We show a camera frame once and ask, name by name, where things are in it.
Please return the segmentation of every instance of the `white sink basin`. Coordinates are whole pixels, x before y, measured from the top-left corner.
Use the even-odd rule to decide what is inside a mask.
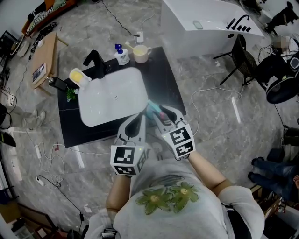
[[[78,94],[82,122],[90,127],[137,114],[147,100],[141,72],[134,67],[94,79]]]

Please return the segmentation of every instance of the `wall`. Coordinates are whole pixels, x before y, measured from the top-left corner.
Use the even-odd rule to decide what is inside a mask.
[[[17,38],[21,36],[27,16],[42,2],[43,0],[0,1],[0,36],[5,30]]]
[[[293,4],[293,10],[299,16],[299,3],[296,0],[288,0]],[[267,11],[272,17],[286,8],[287,0],[267,0],[261,7]],[[299,33],[299,20],[295,20],[294,24],[288,23],[288,26],[275,27],[275,31],[279,35],[292,36],[293,33]]]

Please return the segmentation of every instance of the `soap dispenser bottle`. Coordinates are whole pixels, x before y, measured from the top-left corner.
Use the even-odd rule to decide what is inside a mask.
[[[130,57],[128,54],[128,50],[122,49],[121,44],[115,44],[115,49],[117,49],[117,52],[114,54],[114,56],[117,59],[118,64],[125,65],[125,64],[129,63]]]

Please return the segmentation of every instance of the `fiducial marker cube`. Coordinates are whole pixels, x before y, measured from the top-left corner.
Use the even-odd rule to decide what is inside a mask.
[[[177,158],[195,150],[194,138],[189,124],[163,134],[162,138],[170,145]]]
[[[116,174],[137,175],[146,159],[143,146],[111,146],[110,164]]]

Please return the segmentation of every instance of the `cup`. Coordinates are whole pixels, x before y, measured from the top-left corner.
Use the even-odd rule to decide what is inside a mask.
[[[149,54],[152,52],[151,47],[143,45],[135,46],[133,49],[134,59],[137,63],[145,63],[149,59]]]

